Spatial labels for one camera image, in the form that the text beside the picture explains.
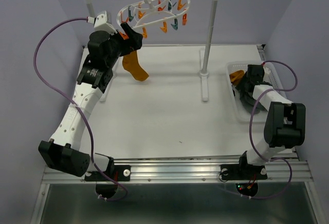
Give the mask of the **orange brown sock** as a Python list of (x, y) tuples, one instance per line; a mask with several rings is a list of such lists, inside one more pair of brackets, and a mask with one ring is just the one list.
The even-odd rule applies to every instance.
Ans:
[(149, 78), (149, 74), (139, 64), (137, 51), (125, 55), (122, 66), (136, 81), (143, 82)]

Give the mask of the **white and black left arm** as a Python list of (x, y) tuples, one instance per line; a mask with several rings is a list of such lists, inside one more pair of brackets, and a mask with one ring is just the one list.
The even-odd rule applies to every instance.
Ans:
[(84, 130), (90, 129), (88, 119), (113, 77), (117, 60), (142, 46), (142, 34), (126, 22), (120, 26), (124, 35), (100, 29), (89, 36), (88, 55), (82, 62), (75, 91), (67, 97), (70, 105), (50, 139), (41, 141), (38, 147), (51, 169), (78, 177), (87, 172), (90, 154), (81, 152), (80, 146)]

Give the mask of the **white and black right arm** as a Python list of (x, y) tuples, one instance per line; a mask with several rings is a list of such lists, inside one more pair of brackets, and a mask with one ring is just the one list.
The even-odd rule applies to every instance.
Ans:
[(243, 181), (265, 180), (265, 164), (275, 160), (276, 155), (303, 144), (305, 139), (306, 107), (282, 96), (283, 89), (275, 88), (265, 80), (265, 63), (249, 64), (237, 85), (240, 96), (251, 106), (249, 128), (254, 113), (262, 107), (267, 111), (263, 137), (258, 143), (251, 141), (251, 149), (245, 151), (237, 164), (222, 164), (219, 180)]

